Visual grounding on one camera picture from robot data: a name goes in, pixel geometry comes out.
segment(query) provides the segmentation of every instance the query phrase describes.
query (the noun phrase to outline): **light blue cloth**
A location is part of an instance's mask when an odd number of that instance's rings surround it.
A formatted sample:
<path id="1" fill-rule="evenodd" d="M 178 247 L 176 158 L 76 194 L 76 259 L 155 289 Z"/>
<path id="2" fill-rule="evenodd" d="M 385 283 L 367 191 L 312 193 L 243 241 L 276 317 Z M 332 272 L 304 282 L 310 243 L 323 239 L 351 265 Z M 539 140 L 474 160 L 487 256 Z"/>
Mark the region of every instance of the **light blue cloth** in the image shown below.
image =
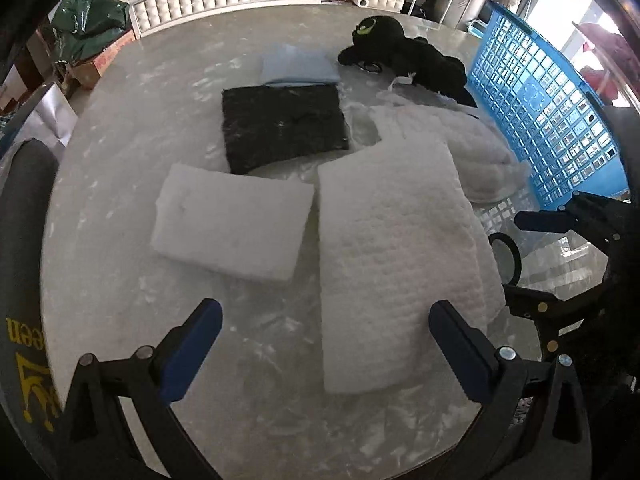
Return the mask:
<path id="1" fill-rule="evenodd" d="M 304 86 L 340 81 L 340 76 L 321 50 L 277 44 L 262 54 L 260 82 L 269 86 Z"/>

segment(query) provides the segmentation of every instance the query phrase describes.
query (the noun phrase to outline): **metal screw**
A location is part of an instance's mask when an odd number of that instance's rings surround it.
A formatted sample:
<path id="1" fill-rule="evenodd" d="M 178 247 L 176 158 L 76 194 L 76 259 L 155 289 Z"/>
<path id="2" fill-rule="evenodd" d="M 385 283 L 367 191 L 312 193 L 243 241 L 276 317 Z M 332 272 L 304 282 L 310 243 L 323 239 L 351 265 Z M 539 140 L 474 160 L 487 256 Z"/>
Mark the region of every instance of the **metal screw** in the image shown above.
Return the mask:
<path id="1" fill-rule="evenodd" d="M 149 345 L 141 346 L 136 350 L 136 357 L 138 359 L 149 359 L 153 354 L 154 348 Z"/>
<path id="2" fill-rule="evenodd" d="M 503 346 L 498 350 L 498 354 L 503 359 L 507 359 L 507 361 L 513 361 L 516 358 L 516 351 L 510 346 Z"/>
<path id="3" fill-rule="evenodd" d="M 78 363 L 81 366 L 88 366 L 93 362 L 94 362 L 94 355 L 93 354 L 84 354 L 78 359 Z"/>
<path id="4" fill-rule="evenodd" d="M 560 354 L 558 356 L 558 362 L 562 366 L 571 366 L 572 364 L 574 364 L 574 361 L 567 354 Z"/>

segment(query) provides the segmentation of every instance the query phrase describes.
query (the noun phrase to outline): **stuffed animal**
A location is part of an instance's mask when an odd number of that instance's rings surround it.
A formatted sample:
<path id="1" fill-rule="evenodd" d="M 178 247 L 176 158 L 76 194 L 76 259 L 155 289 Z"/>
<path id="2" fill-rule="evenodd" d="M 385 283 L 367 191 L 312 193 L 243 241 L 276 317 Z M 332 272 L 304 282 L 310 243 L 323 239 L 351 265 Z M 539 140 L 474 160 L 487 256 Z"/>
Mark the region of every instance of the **stuffed animal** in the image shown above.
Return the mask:
<path id="1" fill-rule="evenodd" d="M 370 72 L 381 72 L 383 65 L 396 76 L 413 73 L 414 84 L 476 108 L 476 102 L 465 89 L 466 73 L 462 62 L 455 57 L 443 56 L 425 38 L 406 38 L 402 25 L 395 18 L 365 18 L 351 38 L 353 46 L 338 55 L 340 64 L 359 65 Z"/>

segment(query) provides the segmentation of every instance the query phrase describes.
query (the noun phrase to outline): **round table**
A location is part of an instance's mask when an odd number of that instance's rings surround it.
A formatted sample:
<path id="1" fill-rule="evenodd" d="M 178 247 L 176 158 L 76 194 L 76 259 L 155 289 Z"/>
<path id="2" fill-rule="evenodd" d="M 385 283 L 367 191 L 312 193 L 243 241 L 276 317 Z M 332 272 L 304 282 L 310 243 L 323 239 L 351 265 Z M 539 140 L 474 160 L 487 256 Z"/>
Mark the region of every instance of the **round table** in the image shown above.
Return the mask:
<path id="1" fill-rule="evenodd" d="M 226 169 L 222 89 L 257 84 L 260 53 L 271 43 L 321 47 L 336 56 L 351 43 L 354 26 L 375 12 L 244 10 L 171 28 L 118 54 L 66 150 L 44 236 L 42 317 L 63 402 L 83 353 L 127 358 L 139 346 L 157 345 L 203 298 L 215 298 L 225 309 L 223 330 L 172 408 L 224 478 L 385 478 L 457 442 L 478 406 L 437 350 L 405 383 L 358 396 L 324 393 L 317 212 L 294 280 L 284 288 L 175 262 L 150 247 L 155 202 L 171 165 Z M 408 36 L 427 36 L 469 67 L 476 38 L 398 18 Z M 372 143 L 350 104 L 375 104 L 390 78 L 342 67 L 340 75 L 352 141 Z M 271 171 L 283 178 L 289 170 Z M 296 171 L 312 179 L 313 164 Z M 493 213 L 479 215 L 486 224 Z M 550 257 L 558 254 L 552 249 Z M 540 276 L 529 277 L 534 283 Z M 535 328 L 524 320 L 500 316 L 490 333 L 523 356 L 537 353 Z M 132 406 L 125 409 L 147 463 L 162 471 Z"/>

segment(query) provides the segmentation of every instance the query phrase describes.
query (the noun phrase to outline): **blue plastic basket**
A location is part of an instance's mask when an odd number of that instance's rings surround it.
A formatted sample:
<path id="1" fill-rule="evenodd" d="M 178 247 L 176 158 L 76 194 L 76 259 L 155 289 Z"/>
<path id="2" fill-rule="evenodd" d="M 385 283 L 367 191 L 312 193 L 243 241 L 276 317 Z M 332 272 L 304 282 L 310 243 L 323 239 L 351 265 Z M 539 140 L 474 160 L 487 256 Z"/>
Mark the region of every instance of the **blue plastic basket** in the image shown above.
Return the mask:
<path id="1" fill-rule="evenodd" d="M 519 160 L 546 210 L 574 190 L 618 196 L 628 189 L 602 102 L 569 61 L 523 20 L 494 11 L 469 83 Z"/>

